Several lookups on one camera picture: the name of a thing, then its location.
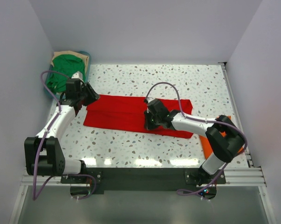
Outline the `red t-shirt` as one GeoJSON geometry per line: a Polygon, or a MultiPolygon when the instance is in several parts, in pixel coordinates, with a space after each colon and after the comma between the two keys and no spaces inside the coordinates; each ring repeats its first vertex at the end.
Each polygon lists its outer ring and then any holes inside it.
{"type": "Polygon", "coordinates": [[[161,126],[154,130],[147,130],[144,127],[146,108],[144,97],[101,95],[96,102],[87,106],[83,125],[183,139],[193,136],[190,132],[164,129],[161,126]]]}

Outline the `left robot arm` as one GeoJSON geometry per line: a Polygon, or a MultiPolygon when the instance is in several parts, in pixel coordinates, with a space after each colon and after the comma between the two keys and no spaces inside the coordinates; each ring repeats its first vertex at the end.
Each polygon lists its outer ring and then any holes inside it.
{"type": "Polygon", "coordinates": [[[100,98],[88,82],[79,78],[66,81],[66,90],[56,100],[56,109],[45,127],[24,142],[26,169],[34,179],[37,176],[79,175],[85,169],[82,160],[68,160],[60,141],[82,107],[100,98]]]}

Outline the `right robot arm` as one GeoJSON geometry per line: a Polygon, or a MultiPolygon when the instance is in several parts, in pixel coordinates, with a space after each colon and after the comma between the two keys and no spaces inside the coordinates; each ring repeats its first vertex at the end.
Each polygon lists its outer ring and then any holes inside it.
{"type": "Polygon", "coordinates": [[[247,140],[244,134],[225,115],[213,119],[192,116],[181,110],[169,111],[159,99],[145,99],[144,111],[147,130],[158,127],[173,131],[185,131],[205,137],[212,149],[210,156],[199,169],[189,176],[196,185],[210,182],[219,169],[230,163],[244,148],[247,140]]]}

